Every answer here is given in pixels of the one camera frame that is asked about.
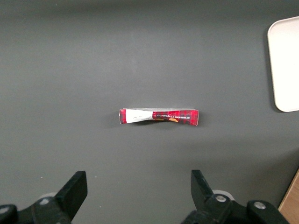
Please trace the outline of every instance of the red plaid wrapper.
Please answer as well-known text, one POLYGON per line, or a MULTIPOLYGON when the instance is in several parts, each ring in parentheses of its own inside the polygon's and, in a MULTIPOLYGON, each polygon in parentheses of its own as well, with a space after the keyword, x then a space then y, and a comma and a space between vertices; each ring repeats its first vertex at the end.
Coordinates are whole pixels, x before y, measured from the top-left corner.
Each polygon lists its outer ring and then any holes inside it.
POLYGON ((169 120, 197 126, 199 112, 194 109, 124 108, 120 110, 121 124, 143 120, 169 120))

